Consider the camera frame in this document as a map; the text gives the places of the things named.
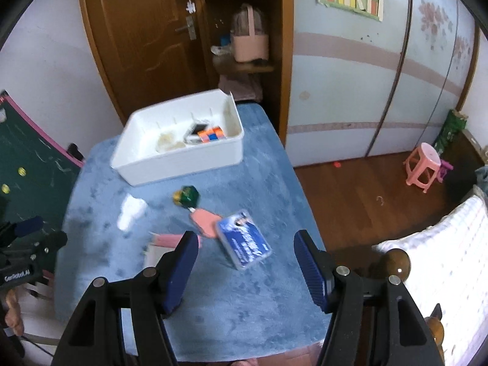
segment sliding wardrobe door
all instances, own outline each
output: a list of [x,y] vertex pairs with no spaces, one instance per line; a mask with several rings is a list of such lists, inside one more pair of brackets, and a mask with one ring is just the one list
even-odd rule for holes
[[[457,0],[413,0],[402,73],[369,155],[411,150],[424,133],[447,83],[455,48],[457,7]],[[457,85],[451,91],[460,92]]]
[[362,157],[391,92],[409,0],[384,0],[383,21],[295,0],[286,151],[294,166]]
[[449,74],[439,97],[439,102],[432,112],[419,143],[432,144],[435,141],[449,110],[456,107],[468,76],[473,54],[475,24],[473,16],[464,4],[460,0],[457,0],[457,4],[458,25]]

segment pink handbag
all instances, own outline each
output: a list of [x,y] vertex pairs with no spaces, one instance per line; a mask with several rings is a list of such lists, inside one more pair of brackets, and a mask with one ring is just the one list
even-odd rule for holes
[[247,6],[247,20],[249,35],[232,35],[234,59],[237,62],[250,62],[256,59],[269,59],[269,36],[256,35],[254,29],[254,15],[256,13],[250,5]]

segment wooden door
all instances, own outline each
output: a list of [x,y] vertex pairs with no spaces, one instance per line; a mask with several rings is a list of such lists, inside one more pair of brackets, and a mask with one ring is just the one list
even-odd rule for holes
[[208,89],[189,0],[80,0],[85,28],[112,101],[125,121],[137,109]]

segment silver screw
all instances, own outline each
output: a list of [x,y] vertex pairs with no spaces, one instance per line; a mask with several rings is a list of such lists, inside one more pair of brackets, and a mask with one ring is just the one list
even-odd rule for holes
[[390,283],[392,283],[393,285],[399,285],[400,283],[402,283],[402,281],[400,280],[399,277],[397,277],[396,275],[390,275],[388,277],[388,280],[390,281]]
[[103,278],[96,278],[96,280],[93,281],[94,287],[101,287],[103,285],[105,285],[105,280]]
[[156,274],[156,269],[155,269],[154,267],[148,267],[148,268],[145,268],[145,269],[142,271],[142,274],[143,274],[143,276],[145,276],[146,278],[153,277],[153,276],[155,276],[155,274]]
[[336,272],[343,277],[347,277],[351,270],[349,270],[349,268],[347,268],[345,265],[340,265],[336,268]]

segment bag strap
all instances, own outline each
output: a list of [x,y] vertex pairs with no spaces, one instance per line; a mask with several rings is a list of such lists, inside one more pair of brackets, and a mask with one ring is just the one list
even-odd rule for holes
[[250,5],[247,6],[247,23],[249,25],[249,35],[251,37],[255,36],[254,33],[254,14],[252,7]]

